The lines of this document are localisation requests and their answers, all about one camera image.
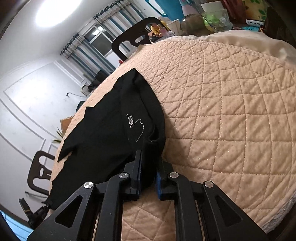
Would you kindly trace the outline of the black pants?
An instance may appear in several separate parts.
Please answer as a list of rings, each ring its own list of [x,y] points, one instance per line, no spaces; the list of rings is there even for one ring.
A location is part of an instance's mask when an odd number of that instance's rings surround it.
[[[136,69],[119,77],[64,140],[64,166],[52,182],[47,203],[57,209],[85,182],[102,183],[143,152],[141,189],[152,184],[166,142],[159,100]]]

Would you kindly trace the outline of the dark wooden chair left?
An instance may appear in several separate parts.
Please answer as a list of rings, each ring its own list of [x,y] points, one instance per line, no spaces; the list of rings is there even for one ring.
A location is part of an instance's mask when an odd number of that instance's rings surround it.
[[[52,171],[40,162],[41,157],[46,157],[50,160],[55,159],[55,157],[52,154],[46,153],[44,151],[37,151],[33,157],[33,160],[30,166],[30,170],[27,178],[27,184],[33,191],[36,191],[38,193],[48,196],[49,195],[48,190],[38,187],[34,184],[35,179],[40,179],[40,180],[51,179]]]

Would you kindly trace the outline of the dark wooden chair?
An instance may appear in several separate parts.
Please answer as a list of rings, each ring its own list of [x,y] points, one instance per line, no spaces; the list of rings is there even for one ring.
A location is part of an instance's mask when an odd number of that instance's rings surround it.
[[[38,193],[48,196],[49,195],[48,190],[38,187],[34,184],[35,179],[40,179],[40,180],[51,179],[52,171],[40,162],[41,157],[46,157],[50,160],[55,159],[55,157],[52,154],[46,153],[44,151],[37,151],[33,157],[33,160],[30,166],[30,170],[27,178],[27,184],[33,191],[36,191]]]
[[[128,57],[126,57],[125,54],[123,54],[122,51],[119,49],[121,43],[128,41],[134,47],[138,47],[139,45],[151,44],[148,32],[145,30],[145,27],[148,24],[160,24],[162,27],[164,27],[163,23],[159,19],[155,17],[148,17],[127,29],[112,42],[112,51],[123,62],[126,61]]]

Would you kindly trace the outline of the green potted plant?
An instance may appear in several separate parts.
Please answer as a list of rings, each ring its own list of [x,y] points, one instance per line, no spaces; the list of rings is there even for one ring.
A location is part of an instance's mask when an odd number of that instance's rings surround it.
[[[57,128],[56,133],[58,134],[58,138],[54,138],[52,141],[60,144],[63,140],[64,134],[59,128]]]

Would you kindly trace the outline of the beige quilted bedspread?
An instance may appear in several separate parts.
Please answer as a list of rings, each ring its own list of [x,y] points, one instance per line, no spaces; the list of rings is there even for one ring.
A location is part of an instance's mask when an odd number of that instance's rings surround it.
[[[85,102],[94,106],[135,68],[164,112],[164,158],[210,179],[265,232],[295,216],[295,48],[233,30],[140,46]]]

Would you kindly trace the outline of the striped curtain left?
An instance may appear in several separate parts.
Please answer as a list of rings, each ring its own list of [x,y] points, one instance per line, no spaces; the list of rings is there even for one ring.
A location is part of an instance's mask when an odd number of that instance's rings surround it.
[[[69,40],[60,55],[71,60],[90,79],[100,71],[107,76],[115,71],[115,67],[79,33]]]

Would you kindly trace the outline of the striped curtain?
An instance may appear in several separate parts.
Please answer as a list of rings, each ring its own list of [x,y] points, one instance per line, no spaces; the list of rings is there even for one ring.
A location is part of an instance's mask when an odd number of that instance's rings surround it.
[[[110,26],[124,32],[146,15],[133,1],[114,1],[93,16],[100,25]]]
[[[115,71],[115,67],[79,33],[69,40],[60,55],[71,60],[90,79],[100,71],[107,76]]]

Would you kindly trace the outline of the window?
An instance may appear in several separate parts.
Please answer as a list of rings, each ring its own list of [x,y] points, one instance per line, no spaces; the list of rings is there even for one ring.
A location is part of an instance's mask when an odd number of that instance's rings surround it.
[[[114,37],[101,25],[94,25],[84,34],[84,38],[104,57],[107,57],[111,53],[111,43]]]

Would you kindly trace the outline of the dark wooden chair right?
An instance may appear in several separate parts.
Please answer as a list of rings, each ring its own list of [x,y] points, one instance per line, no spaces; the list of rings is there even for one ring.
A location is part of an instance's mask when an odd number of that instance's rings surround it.
[[[164,27],[163,23],[159,19],[155,17],[148,17],[127,29],[112,42],[112,51],[123,62],[126,61],[128,57],[126,57],[125,54],[123,54],[122,51],[119,49],[121,43],[128,41],[134,47],[138,47],[139,45],[151,44],[148,32],[145,30],[145,27],[148,24],[160,24],[162,27]]]

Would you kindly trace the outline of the striped curtain right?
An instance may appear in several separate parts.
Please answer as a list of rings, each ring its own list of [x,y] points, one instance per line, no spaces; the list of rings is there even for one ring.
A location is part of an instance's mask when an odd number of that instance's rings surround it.
[[[124,32],[146,15],[133,1],[114,1],[93,16],[100,25],[110,26]]]

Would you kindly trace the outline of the round ceiling lamp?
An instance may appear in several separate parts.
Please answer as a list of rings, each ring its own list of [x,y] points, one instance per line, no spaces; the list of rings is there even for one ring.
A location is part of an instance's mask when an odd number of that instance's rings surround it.
[[[42,29],[54,27],[72,15],[81,3],[82,0],[43,1],[37,10],[35,24]]]

